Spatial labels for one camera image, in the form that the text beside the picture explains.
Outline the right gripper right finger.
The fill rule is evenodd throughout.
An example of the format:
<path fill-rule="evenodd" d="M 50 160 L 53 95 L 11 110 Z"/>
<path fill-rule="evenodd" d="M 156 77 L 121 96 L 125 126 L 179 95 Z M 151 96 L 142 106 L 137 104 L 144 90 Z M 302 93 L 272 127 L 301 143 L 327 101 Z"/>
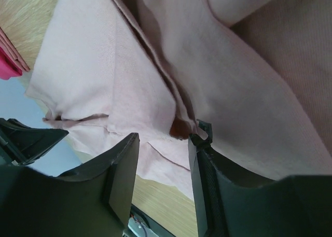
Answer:
<path fill-rule="evenodd" d="M 191 134 L 189 164 L 199 236 L 331 236 L 331 176 L 291 175 L 271 180 Z"/>

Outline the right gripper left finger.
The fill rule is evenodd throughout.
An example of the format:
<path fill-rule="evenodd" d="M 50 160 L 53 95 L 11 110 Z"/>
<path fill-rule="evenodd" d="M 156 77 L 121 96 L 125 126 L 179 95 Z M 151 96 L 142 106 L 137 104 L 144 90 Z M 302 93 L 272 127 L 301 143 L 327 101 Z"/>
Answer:
<path fill-rule="evenodd" d="M 132 204 L 140 139 L 52 177 L 1 167 L 1 236 L 121 236 Z"/>

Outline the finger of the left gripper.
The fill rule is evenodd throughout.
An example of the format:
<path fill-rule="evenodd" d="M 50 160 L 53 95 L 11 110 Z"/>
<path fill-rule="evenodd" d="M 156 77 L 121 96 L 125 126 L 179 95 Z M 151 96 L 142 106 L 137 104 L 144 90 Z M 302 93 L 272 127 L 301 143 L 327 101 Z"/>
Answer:
<path fill-rule="evenodd" d="M 1 166 L 27 166 L 44 156 L 68 135 L 62 129 L 28 127 L 1 118 Z"/>

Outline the dusty pink t shirt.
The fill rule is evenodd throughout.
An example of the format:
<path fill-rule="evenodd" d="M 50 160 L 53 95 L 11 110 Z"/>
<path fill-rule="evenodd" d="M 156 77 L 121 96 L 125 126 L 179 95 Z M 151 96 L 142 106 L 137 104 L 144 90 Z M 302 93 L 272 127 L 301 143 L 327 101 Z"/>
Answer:
<path fill-rule="evenodd" d="M 29 97 L 95 157 L 192 197 L 188 136 L 277 180 L 331 174 L 331 0 L 58 0 Z"/>

